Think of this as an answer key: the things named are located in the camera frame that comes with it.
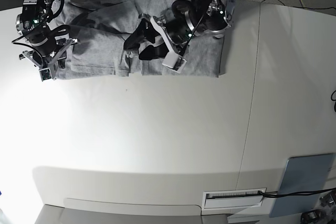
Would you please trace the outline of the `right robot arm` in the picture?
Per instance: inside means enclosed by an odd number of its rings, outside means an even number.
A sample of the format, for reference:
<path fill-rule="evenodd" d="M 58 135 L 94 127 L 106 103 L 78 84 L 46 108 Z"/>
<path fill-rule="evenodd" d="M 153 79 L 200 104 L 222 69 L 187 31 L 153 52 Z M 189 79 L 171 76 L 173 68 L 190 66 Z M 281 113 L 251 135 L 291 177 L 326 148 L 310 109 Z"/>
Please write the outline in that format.
<path fill-rule="evenodd" d="M 16 29 L 20 39 L 28 41 L 30 51 L 19 55 L 38 67 L 42 80 L 53 79 L 59 68 L 65 68 L 67 49 L 78 44 L 69 37 L 70 26 L 60 25 L 50 29 L 48 24 L 58 17 L 66 0 L 23 0 L 22 13 L 18 15 Z"/>

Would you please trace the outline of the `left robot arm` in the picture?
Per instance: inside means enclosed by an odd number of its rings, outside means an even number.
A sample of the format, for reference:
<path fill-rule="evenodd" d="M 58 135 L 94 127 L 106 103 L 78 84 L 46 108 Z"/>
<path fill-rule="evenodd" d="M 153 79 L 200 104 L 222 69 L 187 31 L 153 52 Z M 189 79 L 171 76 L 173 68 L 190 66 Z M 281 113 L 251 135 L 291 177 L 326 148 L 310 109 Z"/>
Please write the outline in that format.
<path fill-rule="evenodd" d="M 184 58 L 192 39 L 212 35 L 222 38 L 231 26 L 236 0 L 175 0 L 169 18 L 162 14 L 141 14 L 140 24 L 124 43 L 124 49 L 138 49 L 142 61 L 162 59 L 169 68 L 186 63 Z"/>

